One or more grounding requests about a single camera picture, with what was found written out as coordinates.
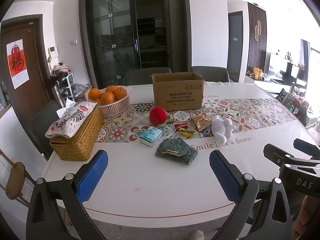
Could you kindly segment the person right hand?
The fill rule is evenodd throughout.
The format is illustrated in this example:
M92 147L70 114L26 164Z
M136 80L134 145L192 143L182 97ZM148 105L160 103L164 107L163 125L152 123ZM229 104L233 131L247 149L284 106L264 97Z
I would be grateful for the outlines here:
M307 204L308 204L308 196L305 196L296 220L296 225L292 232L292 236L291 236L292 240L299 239L299 237L307 230L307 224L310 220L310 215L306 209Z

